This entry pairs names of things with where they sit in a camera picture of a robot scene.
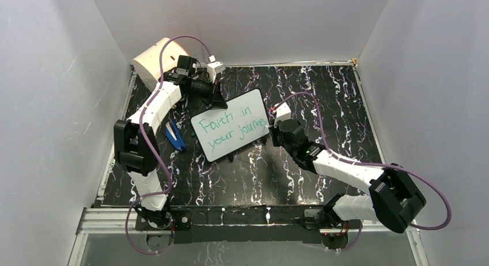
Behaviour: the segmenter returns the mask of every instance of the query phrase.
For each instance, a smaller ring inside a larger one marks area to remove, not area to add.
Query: purple cable
[[[320,111],[319,104],[318,104],[316,98],[311,93],[308,93],[308,92],[297,92],[297,93],[294,93],[294,94],[288,96],[287,98],[285,98],[284,100],[282,100],[280,103],[276,104],[273,109],[278,108],[283,103],[285,103],[288,99],[290,99],[292,97],[295,97],[295,96],[298,96],[298,95],[307,95],[307,96],[310,96],[314,100],[314,104],[316,106],[316,110],[317,110],[317,114],[318,114],[318,119],[319,119],[319,128],[321,130],[322,142],[323,142],[326,150],[334,158],[338,159],[341,162],[348,163],[348,164],[355,164],[355,165],[360,165],[360,166],[370,166],[370,167],[384,167],[384,168],[390,168],[390,169],[394,169],[394,170],[398,170],[398,171],[404,171],[404,172],[412,175],[413,177],[419,179],[420,181],[424,182],[426,185],[428,185],[431,189],[433,189],[433,191],[435,191],[440,196],[440,198],[442,199],[442,201],[443,201],[443,203],[445,205],[445,208],[446,208],[446,219],[445,219],[445,221],[443,223],[437,225],[437,226],[432,226],[432,227],[418,226],[417,224],[409,224],[410,226],[415,227],[415,228],[419,228],[420,230],[439,230],[439,229],[442,229],[442,228],[448,226],[448,224],[452,220],[452,208],[450,207],[450,204],[448,203],[448,200],[445,197],[445,195],[433,183],[431,183],[428,180],[424,179],[419,174],[414,173],[413,171],[407,170],[407,169],[402,168],[402,167],[398,167],[398,166],[394,166],[394,165],[388,165],[388,164],[382,164],[382,163],[356,162],[356,161],[353,161],[353,160],[348,160],[348,159],[341,158],[335,152],[333,152],[333,150],[331,150],[329,148],[328,144],[326,143],[326,135],[324,134],[324,128],[322,126],[322,116],[321,116],[321,111]],[[346,249],[351,248],[356,243],[356,241],[358,240],[359,237],[360,237],[360,232],[358,233],[357,238],[355,238],[355,241],[353,242],[353,244],[350,245],[349,247],[347,247]]]
[[[353,246],[355,246],[355,244],[358,242],[358,239],[360,239],[360,234],[362,233],[362,229],[363,229],[363,224],[360,221],[360,227],[358,228],[358,233],[356,234],[355,240],[353,240],[353,242],[349,246],[346,246],[345,248],[341,249],[342,252],[345,250],[350,250]]]
[[[171,42],[173,42],[174,40],[179,39],[179,38],[192,38],[192,39],[195,39],[195,40],[199,41],[200,43],[202,43],[202,45],[204,45],[204,47],[207,50],[207,53],[209,54],[209,56],[211,56],[210,51],[209,51],[209,48],[207,48],[207,46],[204,44],[204,42],[202,42],[197,37],[194,37],[194,36],[191,36],[191,35],[180,35],[180,36],[177,36],[175,38],[172,38],[172,39],[168,40],[165,43],[165,45],[163,45],[163,48],[161,48],[161,52],[160,52],[160,74],[161,74],[161,79],[160,79],[160,85],[158,86],[158,89],[162,89],[162,87],[163,87],[163,73],[164,73],[163,72],[163,51],[168,46],[168,44],[170,44]],[[159,92],[160,91],[156,91],[156,93],[151,96],[151,98],[148,100],[148,104],[146,106],[149,106],[151,104],[151,102],[156,98],[156,96],[158,95]],[[129,230],[128,230],[129,215],[131,215],[131,211],[133,210],[134,206],[136,206],[143,198],[151,197],[151,196],[156,196],[156,195],[167,194],[173,188],[173,182],[172,182],[171,174],[168,171],[167,166],[165,165],[165,163],[161,159],[161,157],[158,154],[158,152],[156,151],[156,149],[153,147],[153,144],[151,143],[151,141],[149,141],[148,135],[145,132],[143,132],[144,131],[144,125],[142,123],[142,118],[143,118],[144,114],[146,113],[146,109],[147,109],[147,107],[144,107],[142,109],[142,111],[141,111],[141,115],[139,117],[139,127],[140,127],[140,129],[142,131],[141,133],[142,133],[142,136],[144,137],[144,140],[148,143],[149,149],[151,149],[151,152],[154,154],[154,156],[158,160],[158,163],[160,163],[161,168],[165,172],[165,175],[166,175],[166,177],[168,179],[168,188],[165,189],[165,190],[163,190],[163,191],[161,191],[161,192],[148,193],[148,194],[144,194],[144,195],[140,196],[139,198],[137,198],[131,204],[131,206],[129,206],[129,210],[127,212],[127,217],[126,217],[125,231],[126,231],[127,240],[129,241],[129,243],[131,244],[131,246],[134,247],[136,250],[138,250],[140,253],[144,253],[144,254],[158,254],[158,253],[161,253],[161,252],[165,251],[166,249],[168,249],[171,245],[168,246],[168,247],[166,247],[166,248],[164,248],[164,249],[162,249],[162,250],[160,250],[160,251],[147,252],[145,250],[140,249],[138,246],[135,245],[135,243],[131,239],[131,236],[129,236]]]

